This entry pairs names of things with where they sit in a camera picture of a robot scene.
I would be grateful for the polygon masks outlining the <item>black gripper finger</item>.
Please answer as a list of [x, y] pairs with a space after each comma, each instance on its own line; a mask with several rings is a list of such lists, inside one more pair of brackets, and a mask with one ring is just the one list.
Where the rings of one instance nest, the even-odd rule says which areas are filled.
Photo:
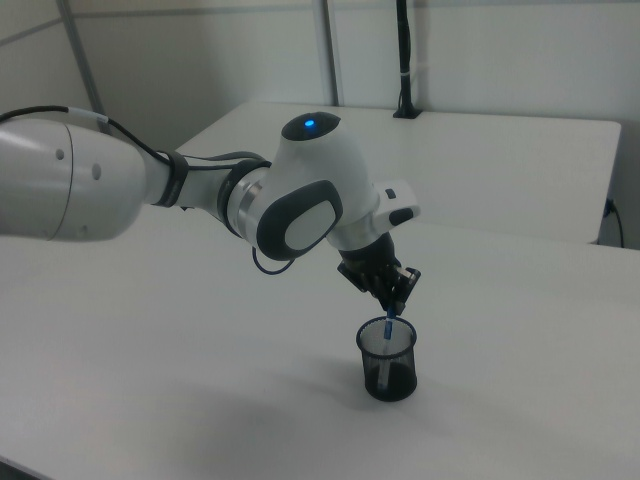
[[374, 277], [371, 280], [371, 295], [376, 298], [385, 312], [395, 312], [395, 281], [393, 279]]
[[395, 277], [390, 300], [390, 309], [399, 316], [406, 308], [407, 301], [421, 277], [421, 272], [410, 267], [395, 267]]

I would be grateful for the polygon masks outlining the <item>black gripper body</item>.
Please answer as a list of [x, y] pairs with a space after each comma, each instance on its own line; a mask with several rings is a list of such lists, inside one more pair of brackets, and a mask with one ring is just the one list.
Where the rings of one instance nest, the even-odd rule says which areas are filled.
[[385, 233], [370, 245], [351, 251], [340, 251], [337, 267], [349, 282], [362, 292], [391, 293], [401, 266], [395, 254], [395, 245]]

